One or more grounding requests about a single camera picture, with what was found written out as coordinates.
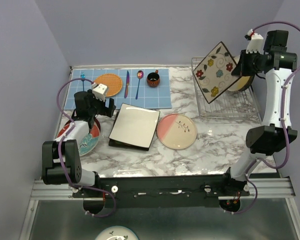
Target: blue grid mat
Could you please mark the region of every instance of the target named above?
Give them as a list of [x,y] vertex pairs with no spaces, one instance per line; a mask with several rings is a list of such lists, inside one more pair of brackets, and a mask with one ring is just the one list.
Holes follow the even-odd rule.
[[[127,70],[130,73],[130,85],[128,90],[127,98],[124,98]],[[136,93],[138,88],[139,79],[137,78],[137,72],[142,70],[144,75],[140,80],[138,99],[136,99]],[[170,81],[169,81],[169,70],[167,68],[158,69],[158,74],[160,75],[160,84],[158,87],[149,87],[147,85],[147,76],[149,73],[155,72],[154,68],[146,69],[75,69],[72,72],[72,79],[79,78],[81,73],[84,73],[86,79],[94,81],[97,77],[102,74],[116,74],[120,76],[123,82],[123,87],[121,91],[112,96],[114,99],[114,105],[116,109],[120,109],[121,105],[130,104],[136,107],[146,108],[146,109],[170,109],[171,105],[171,95],[170,95]],[[88,81],[84,82],[84,90],[87,91],[91,88],[91,83]],[[83,90],[82,81],[73,81],[70,83],[68,94],[66,97],[66,102],[64,105],[64,110],[74,110],[75,109],[75,99],[74,94]]]

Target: marble countertop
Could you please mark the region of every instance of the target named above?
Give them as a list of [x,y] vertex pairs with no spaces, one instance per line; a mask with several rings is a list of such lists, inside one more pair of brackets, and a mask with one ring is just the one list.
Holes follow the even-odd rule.
[[[194,144],[173,150],[164,146],[155,134],[149,151],[111,147],[108,146],[109,135],[115,117],[99,116],[101,136],[93,151],[81,157],[83,169],[96,171],[103,178],[212,175],[223,174],[240,158],[247,131],[259,126],[259,119],[203,119],[198,114],[191,68],[169,67],[169,75],[172,109],[160,109],[160,118],[171,113],[191,118],[198,132]],[[66,121],[62,116],[60,128]],[[274,164],[272,157],[267,160]],[[273,173],[275,170],[260,163],[253,172]]]

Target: plate with leaf design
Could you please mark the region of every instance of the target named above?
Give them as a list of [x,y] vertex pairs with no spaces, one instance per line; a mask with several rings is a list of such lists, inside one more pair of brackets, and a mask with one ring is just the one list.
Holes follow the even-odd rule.
[[[61,136],[70,126],[70,121],[67,121],[64,127],[59,131],[57,138]],[[98,144],[101,132],[100,122],[94,117],[94,125],[90,131],[81,141],[79,145],[79,156],[90,153]]]
[[161,119],[156,133],[163,145],[170,149],[181,150],[195,142],[197,127],[189,117],[172,113]]
[[139,238],[129,228],[111,226],[103,230],[95,240],[139,240]]

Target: wire dish rack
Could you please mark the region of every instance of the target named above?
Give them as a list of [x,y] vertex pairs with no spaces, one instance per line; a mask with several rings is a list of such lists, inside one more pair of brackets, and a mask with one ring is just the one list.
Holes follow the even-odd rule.
[[210,104],[205,100],[193,76],[194,69],[204,59],[196,56],[191,59],[192,78],[199,116],[207,119],[242,119],[258,116],[257,100],[252,87],[245,91],[225,91]]

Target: gray wall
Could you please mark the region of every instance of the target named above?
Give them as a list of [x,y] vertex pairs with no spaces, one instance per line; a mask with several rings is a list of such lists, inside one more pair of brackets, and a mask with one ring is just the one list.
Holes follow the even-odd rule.
[[19,239],[40,176],[41,145],[59,117],[57,90],[68,74],[36,3],[0,0],[0,240]]
[[283,0],[35,0],[72,66],[189,64],[217,41],[233,53]]
[[[300,27],[300,0],[285,0],[276,20],[288,21],[297,24]],[[277,24],[270,30],[281,29],[289,31],[288,52],[298,54],[298,63],[300,64],[300,33],[289,26]],[[257,93],[262,110],[265,110],[267,86],[263,80],[255,80],[254,88]],[[283,176],[290,176],[296,193],[296,203],[300,213],[300,72],[294,77],[291,88],[290,117],[292,128],[298,130],[297,139],[291,144],[290,158],[286,167],[280,172]],[[285,158],[286,152],[281,151],[275,154],[276,163],[279,165]]]

